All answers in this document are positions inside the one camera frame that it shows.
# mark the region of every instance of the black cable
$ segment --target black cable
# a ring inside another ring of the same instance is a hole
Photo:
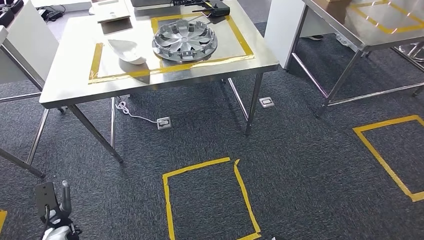
[[[42,231],[42,234],[39,240],[43,240],[44,233],[47,230],[47,224],[49,223],[49,220],[50,220],[50,206],[48,204],[45,205],[45,213],[46,213],[46,216],[45,216],[44,230]]]
[[[50,8],[52,12],[56,11],[56,9],[54,9],[52,6],[42,6],[40,7],[41,9],[47,10],[46,8]]]
[[[59,6],[61,6],[63,8],[62,13],[64,14],[66,12],[66,7],[64,5],[62,5],[62,4],[59,4]]]

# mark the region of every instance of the stainless steel table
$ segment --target stainless steel table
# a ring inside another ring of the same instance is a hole
[[[368,52],[366,55],[368,56],[369,53],[374,50],[424,41],[424,0],[302,1],[305,3],[302,20],[296,31],[296,39],[291,46],[289,61],[287,61],[284,68],[288,70],[291,60],[295,59],[325,97],[322,107],[316,113],[317,116],[320,116],[327,106],[348,103],[413,88],[418,88],[414,93],[414,96],[416,96],[422,90],[424,82],[342,100],[333,100],[338,90],[346,81],[352,67],[361,58],[363,53]],[[308,10],[317,13],[331,27],[358,48],[358,51],[353,56],[330,93],[327,93],[323,89],[302,60],[294,53]],[[420,67],[416,62],[411,60],[410,62],[416,67]]]
[[[226,0],[231,14],[210,20],[199,6],[173,6],[135,10],[130,20],[97,24],[95,16],[68,20],[59,48],[40,97],[47,109],[68,108],[115,157],[115,97],[194,83],[227,79],[247,121],[248,134],[258,101],[264,72],[275,71],[279,62],[263,37],[235,0]],[[159,26],[178,19],[203,21],[212,28],[218,48],[199,62],[176,64],[162,60],[152,51],[153,35]],[[119,60],[108,39],[136,42],[146,64],[131,65]],[[246,111],[231,77],[256,74],[250,109]],[[111,141],[99,133],[76,104],[111,98]]]

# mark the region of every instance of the floor socket cover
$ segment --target floor socket cover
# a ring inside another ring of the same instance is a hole
[[[156,120],[157,122],[157,129],[169,129],[171,127],[171,119],[167,116],[164,118],[159,118]]]
[[[269,96],[259,99],[259,102],[264,109],[274,106],[274,102]]]

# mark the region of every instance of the black device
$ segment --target black device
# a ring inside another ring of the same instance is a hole
[[[10,9],[12,10],[14,14],[16,14],[19,10],[21,10],[23,6],[24,6],[24,0],[14,0],[12,4],[10,5]]]
[[[42,17],[44,21],[47,21],[47,15],[49,14],[49,11],[46,9],[39,9],[38,14]]]
[[[170,4],[171,0],[131,0],[134,8],[147,7],[154,5]]]
[[[63,15],[64,15],[64,12],[63,11],[55,10],[55,11],[49,12],[47,14],[47,19],[49,21],[54,22],[54,21],[56,21],[56,19],[62,17]]]
[[[38,209],[38,215],[45,225],[53,229],[66,227],[69,230],[66,233],[66,240],[79,240],[81,230],[69,218],[72,211],[71,190],[67,181],[62,181],[62,203],[59,204],[55,194],[53,182],[46,182],[35,186],[35,200]]]
[[[10,8],[0,8],[0,25],[5,26],[7,28],[14,18],[15,15]]]
[[[174,5],[204,7],[202,10],[194,10],[193,13],[202,12],[208,14],[208,17],[221,17],[230,14],[230,7],[221,0],[173,0]]]

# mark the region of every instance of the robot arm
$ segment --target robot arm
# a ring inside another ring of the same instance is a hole
[[[62,203],[59,205],[52,182],[35,187],[35,198],[41,221],[45,224],[42,240],[79,240],[81,230],[69,219],[72,211],[69,183],[62,181]]]

